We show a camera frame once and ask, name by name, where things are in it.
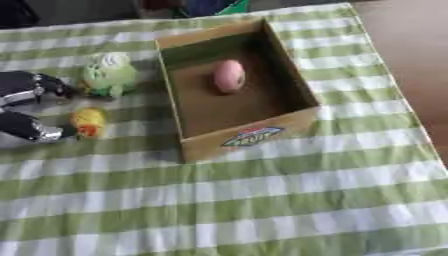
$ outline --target label on box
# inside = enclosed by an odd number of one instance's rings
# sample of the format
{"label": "label on box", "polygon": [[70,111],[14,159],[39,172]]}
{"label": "label on box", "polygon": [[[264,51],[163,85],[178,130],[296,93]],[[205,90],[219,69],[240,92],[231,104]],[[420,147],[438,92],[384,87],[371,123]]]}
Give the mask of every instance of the label on box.
{"label": "label on box", "polygon": [[222,144],[223,147],[249,147],[256,145],[267,138],[282,132],[284,128],[265,127],[254,128],[240,132],[237,136],[231,138]]}

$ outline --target cardboard box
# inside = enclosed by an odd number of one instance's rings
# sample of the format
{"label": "cardboard box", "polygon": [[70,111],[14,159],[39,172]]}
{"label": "cardboard box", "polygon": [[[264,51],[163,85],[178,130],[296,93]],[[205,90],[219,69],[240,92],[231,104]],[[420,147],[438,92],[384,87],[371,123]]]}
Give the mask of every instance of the cardboard box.
{"label": "cardboard box", "polygon": [[[318,102],[264,19],[156,41],[185,161],[205,159],[297,133],[315,119]],[[223,95],[213,71],[242,63],[246,83]]]}

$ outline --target green and white tablecloth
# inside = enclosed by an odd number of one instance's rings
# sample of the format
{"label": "green and white tablecloth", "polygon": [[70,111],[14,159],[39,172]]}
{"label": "green and white tablecloth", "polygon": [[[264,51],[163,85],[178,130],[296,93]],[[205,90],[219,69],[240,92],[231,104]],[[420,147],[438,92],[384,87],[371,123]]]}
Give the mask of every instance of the green and white tablecloth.
{"label": "green and white tablecloth", "polygon": [[[265,16],[322,103],[304,134],[178,164],[158,36]],[[0,255],[422,255],[448,246],[447,172],[349,4],[0,32],[0,68],[75,82],[129,52],[147,83],[114,102],[19,107],[64,123],[107,109],[99,141],[2,135]]]}

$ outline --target pink ball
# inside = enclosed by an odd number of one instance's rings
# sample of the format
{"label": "pink ball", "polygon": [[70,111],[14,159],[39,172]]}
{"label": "pink ball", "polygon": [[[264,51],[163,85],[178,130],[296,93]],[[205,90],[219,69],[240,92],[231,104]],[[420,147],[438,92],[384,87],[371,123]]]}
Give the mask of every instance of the pink ball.
{"label": "pink ball", "polygon": [[215,85],[223,93],[235,93],[246,80],[243,66],[236,60],[226,60],[214,72]]}

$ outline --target green plush toy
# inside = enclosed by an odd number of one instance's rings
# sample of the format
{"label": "green plush toy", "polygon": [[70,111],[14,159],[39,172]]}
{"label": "green plush toy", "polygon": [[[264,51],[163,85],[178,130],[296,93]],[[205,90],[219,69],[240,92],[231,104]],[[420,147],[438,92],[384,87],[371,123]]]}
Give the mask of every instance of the green plush toy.
{"label": "green plush toy", "polygon": [[126,53],[95,54],[89,57],[79,86],[88,95],[116,99],[135,88],[137,74]]}

